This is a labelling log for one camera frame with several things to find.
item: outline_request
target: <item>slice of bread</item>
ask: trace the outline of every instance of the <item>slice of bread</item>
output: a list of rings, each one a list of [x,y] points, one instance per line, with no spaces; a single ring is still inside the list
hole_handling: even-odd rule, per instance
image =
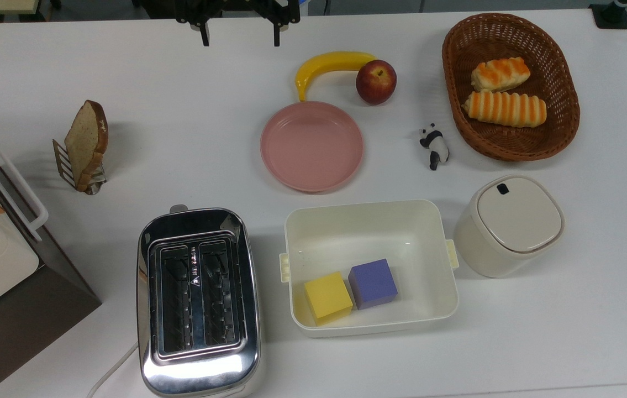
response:
[[[107,141],[107,119],[102,106],[95,101],[85,101],[64,141],[78,192],[87,190],[94,170],[102,163]]]

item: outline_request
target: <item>brown wicker basket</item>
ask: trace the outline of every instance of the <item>brown wicker basket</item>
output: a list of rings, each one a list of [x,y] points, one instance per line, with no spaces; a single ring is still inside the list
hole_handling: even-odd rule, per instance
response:
[[[546,102],[546,122],[536,128],[479,122],[460,107],[473,91],[470,72],[480,62],[511,56],[522,56],[532,75],[509,92]],[[566,59],[556,42],[528,20],[482,13],[460,21],[444,40],[444,73],[455,124],[465,142],[485,156],[505,161],[546,159],[576,135],[581,111]]]

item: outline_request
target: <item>bread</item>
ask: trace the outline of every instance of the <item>bread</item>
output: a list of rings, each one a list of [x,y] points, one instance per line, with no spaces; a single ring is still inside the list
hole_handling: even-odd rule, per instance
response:
[[[107,142],[107,119],[102,106],[95,101],[85,101],[64,141],[78,192],[87,190],[94,171],[102,163]]]
[[[481,62],[470,73],[470,79],[475,91],[507,91],[515,88],[530,78],[530,70],[525,65],[525,60],[520,58],[507,58]]]
[[[527,94],[473,92],[462,108],[478,121],[515,128],[535,128],[546,121],[546,103]]]

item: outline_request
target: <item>cable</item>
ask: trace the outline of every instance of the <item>cable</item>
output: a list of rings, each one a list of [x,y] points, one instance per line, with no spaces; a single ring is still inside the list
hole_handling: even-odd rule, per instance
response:
[[[127,360],[127,358],[129,358],[130,355],[132,355],[132,353],[134,353],[134,351],[136,351],[136,348],[139,347],[139,342],[134,343],[134,345],[131,346],[131,348],[129,348],[129,350],[127,351],[127,353],[122,357],[121,360],[117,361],[117,363],[112,366],[111,369],[109,369],[107,371],[107,373],[104,373],[104,376],[99,379],[94,385],[93,388],[90,390],[90,392],[88,393],[88,396],[86,398],[92,398],[94,393],[97,392],[98,388],[101,387],[104,383],[104,381],[106,381],[107,379],[109,379],[109,376],[112,375],[112,373],[114,373],[114,371],[116,371],[119,366],[122,366],[122,363],[124,363],[124,361]]]

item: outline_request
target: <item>box handle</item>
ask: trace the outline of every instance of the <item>box handle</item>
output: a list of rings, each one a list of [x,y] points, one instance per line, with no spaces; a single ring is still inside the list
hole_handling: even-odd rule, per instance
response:
[[[26,180],[23,179],[13,163],[11,163],[1,151],[0,160],[3,162],[3,164],[0,164],[2,170],[6,172],[6,175],[13,183],[17,184],[17,188],[23,194],[23,197],[25,197],[25,199],[29,202],[33,211],[38,214],[38,216],[36,216],[36,219],[33,219],[33,221],[28,221],[26,215],[23,214],[18,206],[16,206],[16,202],[14,202],[8,192],[6,192],[6,189],[3,187],[1,182],[0,192],[2,192],[2,194],[6,198],[6,201],[9,202],[11,207],[14,209],[14,212],[18,215],[18,218],[26,226],[28,232],[30,232],[36,240],[40,241],[41,237],[38,236],[38,229],[41,227],[41,225],[45,224],[46,220],[48,220],[48,211],[46,210],[45,206],[43,206],[43,203],[38,200],[38,196],[33,193],[33,190],[28,186]]]
[[[278,255],[278,267],[281,269],[281,283],[291,281],[291,268],[288,265],[288,254],[282,253]]]
[[[458,268],[458,254],[455,251],[455,243],[453,239],[446,240],[446,250],[448,251],[448,260],[450,260],[450,267],[452,269]]]

